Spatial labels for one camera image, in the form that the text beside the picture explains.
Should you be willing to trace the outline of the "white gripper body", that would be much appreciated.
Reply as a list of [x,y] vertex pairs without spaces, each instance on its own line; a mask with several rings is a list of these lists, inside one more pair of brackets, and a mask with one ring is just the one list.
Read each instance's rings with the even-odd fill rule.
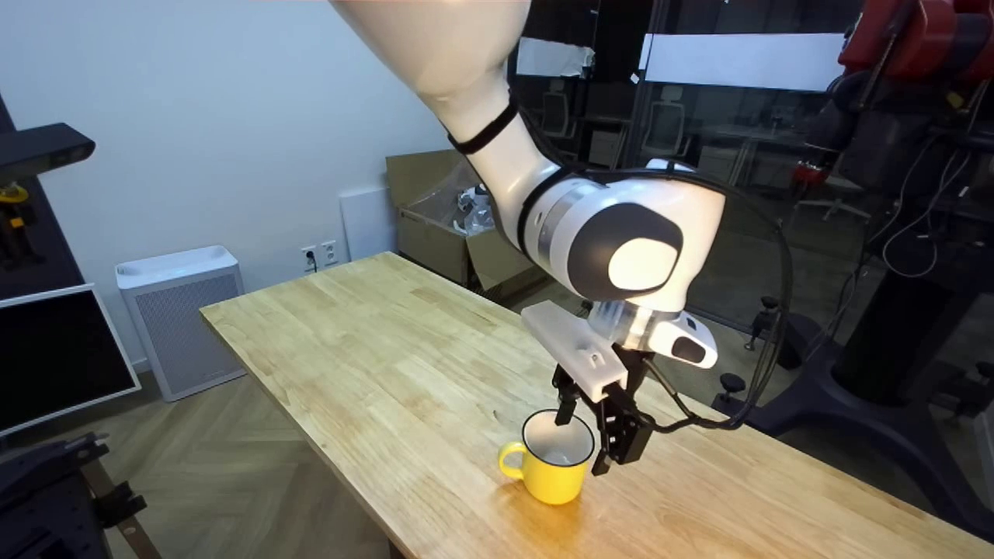
[[604,399],[610,387],[629,392],[629,369],[587,321],[540,302],[520,310],[520,323],[587,399]]

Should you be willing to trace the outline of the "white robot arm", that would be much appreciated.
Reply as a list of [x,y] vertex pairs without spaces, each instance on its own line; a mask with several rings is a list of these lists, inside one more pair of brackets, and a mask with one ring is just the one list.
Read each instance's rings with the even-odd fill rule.
[[590,305],[575,318],[540,302],[520,321],[555,356],[555,415],[595,415],[594,469],[639,460],[657,431],[636,407],[650,361],[718,363],[715,334],[685,310],[724,216],[718,185],[683,166],[604,178],[547,158],[505,84],[530,0],[330,3],[441,121],[505,242]]

